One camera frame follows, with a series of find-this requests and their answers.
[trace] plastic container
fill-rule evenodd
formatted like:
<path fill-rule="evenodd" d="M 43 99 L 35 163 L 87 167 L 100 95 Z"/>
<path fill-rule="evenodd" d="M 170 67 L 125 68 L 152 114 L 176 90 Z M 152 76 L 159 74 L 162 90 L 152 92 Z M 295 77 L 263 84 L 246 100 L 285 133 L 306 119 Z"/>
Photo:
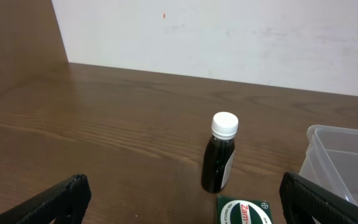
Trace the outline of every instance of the plastic container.
<path fill-rule="evenodd" d="M 358 130 L 314 125 L 307 135 L 310 144 L 299 174 L 358 205 Z"/>

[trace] small bottle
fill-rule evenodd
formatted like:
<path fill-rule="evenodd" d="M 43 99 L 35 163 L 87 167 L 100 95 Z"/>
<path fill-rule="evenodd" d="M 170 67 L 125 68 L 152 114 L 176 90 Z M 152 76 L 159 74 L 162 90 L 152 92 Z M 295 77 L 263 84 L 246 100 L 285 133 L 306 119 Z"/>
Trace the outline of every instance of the small bottle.
<path fill-rule="evenodd" d="M 234 158 L 234 136 L 239 120 L 228 112 L 219 112 L 212 121 L 212 136 L 206 146 L 201 185 L 209 193 L 218 193 L 225 186 Z"/>

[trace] wooden table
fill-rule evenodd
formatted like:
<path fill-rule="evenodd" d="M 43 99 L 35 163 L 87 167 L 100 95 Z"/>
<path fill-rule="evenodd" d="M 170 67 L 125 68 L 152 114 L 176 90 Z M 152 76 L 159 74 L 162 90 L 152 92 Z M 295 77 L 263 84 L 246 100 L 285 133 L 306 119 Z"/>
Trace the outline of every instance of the wooden table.
<path fill-rule="evenodd" d="M 86 174 L 84 223 L 214 223 L 200 186 L 211 120 L 240 121 L 224 195 L 270 202 L 313 124 L 358 129 L 358 97 L 69 64 L 0 94 L 0 213 Z"/>

